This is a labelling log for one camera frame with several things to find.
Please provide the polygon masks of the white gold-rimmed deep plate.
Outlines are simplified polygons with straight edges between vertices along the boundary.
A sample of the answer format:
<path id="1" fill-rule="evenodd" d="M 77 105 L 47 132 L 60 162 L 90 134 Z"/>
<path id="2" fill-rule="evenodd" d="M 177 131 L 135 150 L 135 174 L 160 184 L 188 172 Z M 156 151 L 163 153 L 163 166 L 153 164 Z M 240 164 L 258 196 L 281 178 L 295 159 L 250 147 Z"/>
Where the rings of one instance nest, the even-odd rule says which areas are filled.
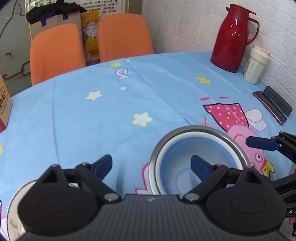
<path id="1" fill-rule="evenodd" d="M 18 215 L 18 205 L 25 194 L 32 188 L 35 183 L 36 180 L 23 185 L 17 190 L 10 201 L 6 214 L 6 227 L 8 231 L 8 239 L 10 241 L 18 240 L 22 235 L 26 233 L 25 228 L 23 227 Z"/>

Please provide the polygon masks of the blue cartoon tablecloth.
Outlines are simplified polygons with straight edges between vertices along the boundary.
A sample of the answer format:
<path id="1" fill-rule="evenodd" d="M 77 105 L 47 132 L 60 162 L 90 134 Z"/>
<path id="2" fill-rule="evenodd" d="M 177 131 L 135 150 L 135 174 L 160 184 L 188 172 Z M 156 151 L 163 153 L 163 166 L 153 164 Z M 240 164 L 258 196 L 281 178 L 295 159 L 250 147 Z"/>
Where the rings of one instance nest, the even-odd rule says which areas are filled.
<path id="1" fill-rule="evenodd" d="M 286 240 L 295 216 L 295 115 L 281 126 L 254 96 L 262 82 L 224 71 L 209 53 L 122 58 L 69 72 L 15 96 L 1 133 L 1 240 L 13 195 L 36 180 L 18 205 L 18 240 Z M 225 133 L 249 166 L 229 168 L 226 186 L 201 203 L 154 195 L 148 167 L 157 143 L 183 126 Z M 248 137 L 275 137 L 276 151 Z M 98 203 L 75 167 L 105 155 L 103 183 L 120 197 Z"/>

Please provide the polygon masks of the cream tumbler cup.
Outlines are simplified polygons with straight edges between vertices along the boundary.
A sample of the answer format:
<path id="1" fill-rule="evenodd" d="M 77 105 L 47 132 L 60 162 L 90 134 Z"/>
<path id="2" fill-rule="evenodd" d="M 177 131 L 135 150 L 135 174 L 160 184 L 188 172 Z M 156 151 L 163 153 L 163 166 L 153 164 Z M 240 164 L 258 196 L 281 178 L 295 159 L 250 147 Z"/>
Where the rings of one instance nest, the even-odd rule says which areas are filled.
<path id="1" fill-rule="evenodd" d="M 251 48 L 243 77 L 251 84 L 257 84 L 271 60 L 270 54 L 254 46 Z"/>

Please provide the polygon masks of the brown paper bag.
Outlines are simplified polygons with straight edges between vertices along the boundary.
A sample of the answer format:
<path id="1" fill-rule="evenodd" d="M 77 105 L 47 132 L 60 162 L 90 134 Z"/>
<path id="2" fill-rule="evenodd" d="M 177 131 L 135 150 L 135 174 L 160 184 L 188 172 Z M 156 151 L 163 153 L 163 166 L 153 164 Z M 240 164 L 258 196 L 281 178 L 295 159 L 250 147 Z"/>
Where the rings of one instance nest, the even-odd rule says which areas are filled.
<path id="1" fill-rule="evenodd" d="M 66 42 L 79 40 L 80 45 L 83 46 L 81 15 L 79 11 L 50 16 L 34 24 L 29 24 L 29 32 L 31 42 L 37 38 L 42 40 L 42 43 L 48 45 L 66 39 Z"/>

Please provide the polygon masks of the red thermos jug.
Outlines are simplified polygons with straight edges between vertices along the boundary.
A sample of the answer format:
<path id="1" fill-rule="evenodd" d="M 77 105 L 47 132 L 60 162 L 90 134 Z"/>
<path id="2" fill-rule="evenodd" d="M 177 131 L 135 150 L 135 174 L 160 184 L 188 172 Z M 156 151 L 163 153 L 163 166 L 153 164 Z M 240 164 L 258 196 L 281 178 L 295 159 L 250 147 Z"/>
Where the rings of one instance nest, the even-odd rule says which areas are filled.
<path id="1" fill-rule="evenodd" d="M 260 23 L 249 16 L 255 12 L 237 4 L 230 4 L 226 11 L 228 13 L 219 28 L 210 61 L 223 70 L 235 73 L 239 69 L 246 46 L 258 36 Z M 249 22 L 257 25 L 252 39 L 248 38 Z"/>

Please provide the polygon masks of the stainless steel bowl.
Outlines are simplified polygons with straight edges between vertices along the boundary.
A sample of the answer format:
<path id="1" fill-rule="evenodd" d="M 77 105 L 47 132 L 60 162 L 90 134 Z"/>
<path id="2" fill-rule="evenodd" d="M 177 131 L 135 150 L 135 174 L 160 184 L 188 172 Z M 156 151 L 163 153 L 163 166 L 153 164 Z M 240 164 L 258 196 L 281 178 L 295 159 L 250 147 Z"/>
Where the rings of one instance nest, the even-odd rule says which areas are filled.
<path id="1" fill-rule="evenodd" d="M 200 184 L 191 169 L 194 155 L 211 165 L 238 170 L 250 165 L 242 148 L 225 133 L 206 126 L 183 126 L 166 134 L 152 152 L 148 167 L 152 194 L 183 197 Z"/>

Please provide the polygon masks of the red cracker box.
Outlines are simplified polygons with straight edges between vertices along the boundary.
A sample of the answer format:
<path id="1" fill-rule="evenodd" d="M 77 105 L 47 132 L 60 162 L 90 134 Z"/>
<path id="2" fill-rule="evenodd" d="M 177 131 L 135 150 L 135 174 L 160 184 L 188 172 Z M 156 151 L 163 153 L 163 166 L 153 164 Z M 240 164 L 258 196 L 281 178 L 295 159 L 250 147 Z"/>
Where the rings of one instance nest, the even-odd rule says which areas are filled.
<path id="1" fill-rule="evenodd" d="M 3 132 L 8 126 L 12 106 L 13 101 L 2 76 L 0 76 L 0 132 Z"/>

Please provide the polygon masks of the right orange chair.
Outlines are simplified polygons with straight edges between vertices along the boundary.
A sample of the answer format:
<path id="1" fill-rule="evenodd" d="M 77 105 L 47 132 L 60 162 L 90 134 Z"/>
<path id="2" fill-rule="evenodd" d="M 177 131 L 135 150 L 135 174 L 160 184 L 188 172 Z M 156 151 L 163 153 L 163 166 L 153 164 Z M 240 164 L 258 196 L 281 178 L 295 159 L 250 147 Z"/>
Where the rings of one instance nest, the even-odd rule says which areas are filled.
<path id="1" fill-rule="evenodd" d="M 114 14 L 98 24 L 100 62 L 153 54 L 149 27 L 138 14 Z"/>

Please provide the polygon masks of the poster with chinese text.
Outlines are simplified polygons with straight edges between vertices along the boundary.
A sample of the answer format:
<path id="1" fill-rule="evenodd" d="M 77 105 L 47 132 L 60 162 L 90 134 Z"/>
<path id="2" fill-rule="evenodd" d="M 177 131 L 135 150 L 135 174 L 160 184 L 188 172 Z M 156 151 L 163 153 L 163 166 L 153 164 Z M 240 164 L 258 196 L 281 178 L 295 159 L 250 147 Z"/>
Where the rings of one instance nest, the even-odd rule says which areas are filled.
<path id="1" fill-rule="evenodd" d="M 25 0 L 25 12 L 27 13 L 31 9 L 39 6 L 45 6 L 55 3 L 56 0 Z M 120 0 L 64 0 L 65 3 L 76 3 L 87 11 L 99 11 L 102 15 L 126 13 L 128 7 L 128 1 Z"/>

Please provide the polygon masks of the left orange chair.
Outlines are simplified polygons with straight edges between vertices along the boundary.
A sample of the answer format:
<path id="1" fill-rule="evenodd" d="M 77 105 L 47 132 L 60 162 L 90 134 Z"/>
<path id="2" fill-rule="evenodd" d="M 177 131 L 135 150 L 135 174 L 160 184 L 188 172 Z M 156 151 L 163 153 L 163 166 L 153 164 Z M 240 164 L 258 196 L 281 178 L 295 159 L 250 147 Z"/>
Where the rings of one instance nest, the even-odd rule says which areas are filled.
<path id="1" fill-rule="evenodd" d="M 81 30 L 62 24 L 36 35 L 30 47 L 31 84 L 86 67 Z"/>

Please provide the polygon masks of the smartphone in pink case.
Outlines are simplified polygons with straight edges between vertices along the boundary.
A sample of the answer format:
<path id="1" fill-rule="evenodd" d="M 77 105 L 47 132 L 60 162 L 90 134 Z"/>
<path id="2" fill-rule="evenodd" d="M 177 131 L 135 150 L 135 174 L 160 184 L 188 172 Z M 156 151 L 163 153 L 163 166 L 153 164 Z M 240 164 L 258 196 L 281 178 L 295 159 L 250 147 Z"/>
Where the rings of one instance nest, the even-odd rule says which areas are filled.
<path id="1" fill-rule="evenodd" d="M 268 112 L 283 126 L 287 122 L 287 117 L 283 112 L 267 97 L 262 91 L 254 91 L 253 96 L 268 110 Z"/>

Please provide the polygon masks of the black phone stand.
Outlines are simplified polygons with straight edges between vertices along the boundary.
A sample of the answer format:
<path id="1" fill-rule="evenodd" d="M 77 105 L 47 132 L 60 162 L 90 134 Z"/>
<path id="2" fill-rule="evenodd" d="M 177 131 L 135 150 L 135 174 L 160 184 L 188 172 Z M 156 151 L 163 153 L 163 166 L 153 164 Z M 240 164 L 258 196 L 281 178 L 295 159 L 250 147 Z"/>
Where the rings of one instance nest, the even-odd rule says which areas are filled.
<path id="1" fill-rule="evenodd" d="M 292 107 L 270 86 L 266 86 L 264 95 L 267 96 L 285 116 L 289 116 L 292 113 Z"/>

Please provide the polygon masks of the orange chair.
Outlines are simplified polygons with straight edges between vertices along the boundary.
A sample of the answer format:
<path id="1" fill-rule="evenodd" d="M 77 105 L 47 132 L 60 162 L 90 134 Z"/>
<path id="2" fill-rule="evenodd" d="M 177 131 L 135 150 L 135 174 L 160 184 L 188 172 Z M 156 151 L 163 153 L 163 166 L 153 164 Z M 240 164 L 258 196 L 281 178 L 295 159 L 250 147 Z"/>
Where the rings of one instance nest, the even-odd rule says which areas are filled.
<path id="1" fill-rule="evenodd" d="M 81 30 L 62 24 L 36 35 L 30 47 L 31 84 L 86 67 Z"/>
<path id="2" fill-rule="evenodd" d="M 100 62 L 153 54 L 149 27 L 138 14 L 114 14 L 98 24 Z"/>

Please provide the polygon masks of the yellow snack bag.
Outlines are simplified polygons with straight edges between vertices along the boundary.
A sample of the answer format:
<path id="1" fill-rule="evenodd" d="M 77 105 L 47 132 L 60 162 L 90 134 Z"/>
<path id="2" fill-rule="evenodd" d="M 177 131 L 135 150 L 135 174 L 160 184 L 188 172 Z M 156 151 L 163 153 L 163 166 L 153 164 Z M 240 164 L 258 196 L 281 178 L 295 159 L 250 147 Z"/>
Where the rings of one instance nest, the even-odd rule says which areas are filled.
<path id="1" fill-rule="evenodd" d="M 87 65 L 99 61 L 98 23 L 99 11 L 88 11 L 81 15 L 84 57 Z"/>

